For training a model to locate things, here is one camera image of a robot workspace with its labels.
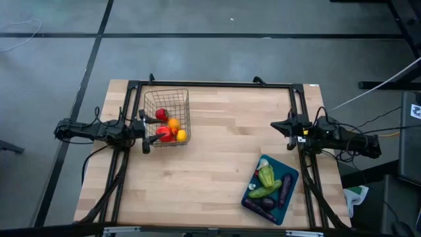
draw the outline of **blue cutting board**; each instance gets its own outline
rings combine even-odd
[[[268,197],[271,197],[271,198],[276,200],[277,205],[273,210],[270,211],[270,213],[275,218],[277,218],[277,220],[278,220],[275,224],[281,225],[282,222],[284,221],[285,214],[287,212],[287,208],[288,208],[288,205],[289,205],[289,201],[291,200],[292,193],[294,192],[294,188],[295,188],[295,185],[297,183],[299,173],[298,173],[297,170],[295,170],[295,169],[293,169],[293,168],[291,168],[291,167],[289,167],[289,166],[269,157],[268,155],[262,155],[260,158],[261,159],[264,158],[264,159],[268,160],[269,165],[272,165],[272,167],[274,168],[275,180],[278,180],[278,179],[282,180],[284,175],[287,174],[287,173],[292,174],[292,177],[293,177],[293,183],[291,185],[291,189],[289,190],[285,205],[281,209],[278,208],[278,195],[279,195],[279,190],[282,189],[282,186],[279,190],[276,190],[275,192],[271,193],[268,196]],[[256,184],[256,188],[260,188],[261,186],[263,186],[262,183],[260,182],[259,178],[257,178],[254,174],[252,174],[252,176],[251,176],[250,184]],[[250,190],[246,189],[246,191],[244,193],[244,196],[243,196],[243,199],[241,200],[241,204],[244,207],[246,207],[244,205],[244,200],[245,200],[245,198],[248,197],[249,192],[250,192]]]

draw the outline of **eggplant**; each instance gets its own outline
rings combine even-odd
[[[262,199],[258,199],[258,204],[262,207],[265,211],[271,211],[276,207],[276,200],[271,197],[264,197]]]
[[[277,223],[278,220],[275,218],[272,214],[265,211],[260,207],[255,201],[253,201],[251,198],[245,198],[243,202],[244,206],[248,207],[250,210],[254,211],[255,213],[261,215],[262,217],[268,219],[269,221],[272,221],[273,223]]]
[[[285,174],[285,176],[282,178],[282,187],[279,191],[279,196],[278,196],[279,209],[281,209],[285,205],[285,202],[287,201],[287,196],[291,189],[292,181],[293,181],[293,177],[292,177],[292,174],[290,173]]]

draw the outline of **yellow lemon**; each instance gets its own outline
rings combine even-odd
[[[185,130],[179,130],[177,133],[177,142],[184,142],[187,140],[187,133]]]
[[[180,121],[176,118],[170,118],[168,121],[168,126],[171,129],[180,129]]]

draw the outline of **concrete floor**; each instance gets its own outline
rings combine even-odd
[[[0,2],[0,24],[38,18],[41,32],[96,33],[107,0]],[[32,32],[36,25],[0,28]],[[115,0],[106,33],[398,34],[383,4],[328,0]],[[0,38],[0,48],[24,41]],[[53,130],[69,115],[94,39],[36,38],[0,53],[0,140],[26,148],[0,153],[0,228],[30,225],[58,142]],[[414,60],[403,40],[148,38],[103,39],[78,120],[91,121],[110,79],[209,80],[320,84],[332,108],[362,91],[360,80],[383,81]],[[361,124],[396,106],[401,92],[376,91],[331,116]],[[396,126],[399,113],[364,127]],[[378,160],[356,159],[360,169],[397,159],[399,137],[381,139]],[[47,225],[73,220],[80,173],[90,145],[71,145],[47,216]]]

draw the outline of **wooden table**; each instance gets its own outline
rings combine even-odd
[[[111,80],[101,120],[117,119],[127,83],[127,80]],[[140,107],[143,107],[145,92],[174,88],[177,87],[142,87]],[[183,147],[152,148],[148,155],[142,154],[141,142],[136,143],[130,151],[118,223],[308,229],[301,177],[281,226],[240,204],[261,154],[301,172],[297,150],[288,151],[287,139],[270,127],[271,122],[287,118],[291,107],[288,90],[183,88],[189,90],[191,140]],[[316,110],[323,105],[320,88],[304,85],[304,89],[309,117],[313,120]],[[103,143],[95,142],[93,149],[101,146]],[[84,217],[101,197],[111,156],[112,149],[106,149],[90,159],[75,220]],[[337,162],[322,154],[317,160],[324,197],[340,219],[350,226]],[[316,223],[321,226],[314,197],[313,205]],[[111,218],[112,206],[109,205],[106,220]]]

